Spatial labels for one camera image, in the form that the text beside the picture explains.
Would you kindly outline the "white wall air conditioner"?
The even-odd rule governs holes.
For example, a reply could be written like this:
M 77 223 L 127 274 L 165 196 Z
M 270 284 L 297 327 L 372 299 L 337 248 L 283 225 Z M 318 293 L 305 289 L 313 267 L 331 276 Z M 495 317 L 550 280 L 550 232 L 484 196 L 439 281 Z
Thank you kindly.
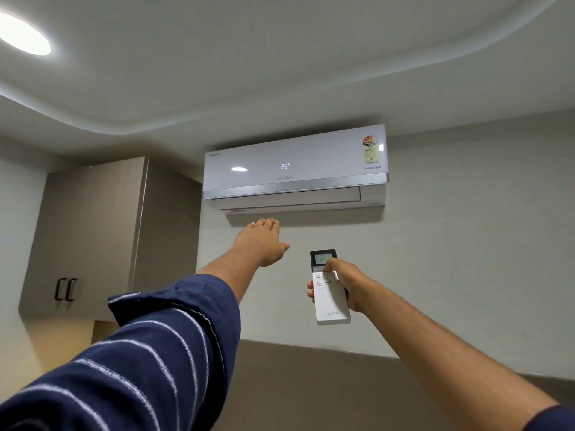
M 363 138 L 385 149 L 365 164 Z M 384 124 L 206 153 L 202 200 L 226 216 L 375 207 L 390 182 Z

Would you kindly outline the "navy striped shirt sleeve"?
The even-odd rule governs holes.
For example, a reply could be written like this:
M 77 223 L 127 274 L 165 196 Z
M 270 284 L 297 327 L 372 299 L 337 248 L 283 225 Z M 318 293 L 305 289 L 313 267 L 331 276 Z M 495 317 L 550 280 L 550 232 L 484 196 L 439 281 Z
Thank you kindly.
M 0 431 L 211 431 L 231 385 L 239 304 L 212 275 L 109 299 L 120 328 L 0 405 Z

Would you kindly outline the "white remote control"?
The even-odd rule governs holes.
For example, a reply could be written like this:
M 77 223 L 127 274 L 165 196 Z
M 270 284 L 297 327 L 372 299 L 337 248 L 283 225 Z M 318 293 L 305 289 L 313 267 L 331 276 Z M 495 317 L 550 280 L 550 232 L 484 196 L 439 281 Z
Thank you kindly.
M 348 325 L 351 314 L 346 290 L 336 271 L 325 266 L 331 258 L 337 258 L 334 249 L 311 251 L 312 283 L 316 322 L 319 326 Z

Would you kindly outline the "person's left forearm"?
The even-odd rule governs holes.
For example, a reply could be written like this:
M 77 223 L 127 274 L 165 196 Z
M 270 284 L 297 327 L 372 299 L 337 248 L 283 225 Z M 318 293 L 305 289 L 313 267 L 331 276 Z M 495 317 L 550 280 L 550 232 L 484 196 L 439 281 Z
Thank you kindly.
M 259 267 L 258 259 L 247 253 L 229 250 L 198 270 L 196 275 L 221 279 L 233 291 L 237 302 L 241 303 Z

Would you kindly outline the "person's right forearm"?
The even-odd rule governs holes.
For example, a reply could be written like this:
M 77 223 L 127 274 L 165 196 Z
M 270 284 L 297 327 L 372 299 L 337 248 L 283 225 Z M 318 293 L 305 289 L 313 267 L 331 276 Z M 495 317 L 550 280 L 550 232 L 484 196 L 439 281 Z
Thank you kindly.
M 559 403 L 378 282 L 354 295 L 365 316 L 458 431 L 523 431 Z

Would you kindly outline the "person's left hand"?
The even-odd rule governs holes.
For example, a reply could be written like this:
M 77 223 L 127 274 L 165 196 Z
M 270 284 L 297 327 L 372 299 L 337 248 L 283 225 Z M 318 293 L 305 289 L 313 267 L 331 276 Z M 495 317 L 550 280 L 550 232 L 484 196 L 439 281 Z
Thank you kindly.
M 273 218 L 259 219 L 246 226 L 236 237 L 232 248 L 258 259 L 260 267 L 274 263 L 274 249 L 282 242 L 279 221 Z

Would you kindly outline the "person's right hand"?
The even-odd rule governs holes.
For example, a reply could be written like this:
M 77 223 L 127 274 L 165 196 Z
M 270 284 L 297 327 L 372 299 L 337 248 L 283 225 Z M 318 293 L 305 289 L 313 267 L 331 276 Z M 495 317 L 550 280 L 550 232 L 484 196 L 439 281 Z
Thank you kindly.
M 337 276 L 345 289 L 349 309 L 367 317 L 370 300 L 380 283 L 365 275 L 355 264 L 334 257 L 327 260 L 323 271 Z

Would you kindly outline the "beige wall cabinet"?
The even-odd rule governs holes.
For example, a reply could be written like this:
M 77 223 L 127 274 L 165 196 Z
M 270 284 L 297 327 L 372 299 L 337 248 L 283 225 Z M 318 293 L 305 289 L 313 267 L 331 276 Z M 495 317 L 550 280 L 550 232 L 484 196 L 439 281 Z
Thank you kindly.
M 113 321 L 110 297 L 193 275 L 201 205 L 200 182 L 147 157 L 48 174 L 20 315 Z M 73 302 L 54 300 L 62 277 Z

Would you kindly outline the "round ceiling light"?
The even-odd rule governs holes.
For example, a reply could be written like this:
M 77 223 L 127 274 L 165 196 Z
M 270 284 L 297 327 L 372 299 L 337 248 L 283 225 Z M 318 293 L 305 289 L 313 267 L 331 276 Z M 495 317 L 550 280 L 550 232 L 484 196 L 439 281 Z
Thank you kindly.
M 46 57 L 52 53 L 47 38 L 25 21 L 0 12 L 0 40 L 33 56 Z

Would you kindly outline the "colourful round energy sticker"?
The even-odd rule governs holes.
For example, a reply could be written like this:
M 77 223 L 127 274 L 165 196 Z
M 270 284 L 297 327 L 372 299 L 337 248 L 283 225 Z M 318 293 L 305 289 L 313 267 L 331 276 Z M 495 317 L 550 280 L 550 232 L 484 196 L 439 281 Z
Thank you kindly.
M 380 161 L 380 153 L 385 149 L 383 143 L 377 137 L 369 135 L 363 138 L 363 159 L 365 164 L 376 164 Z

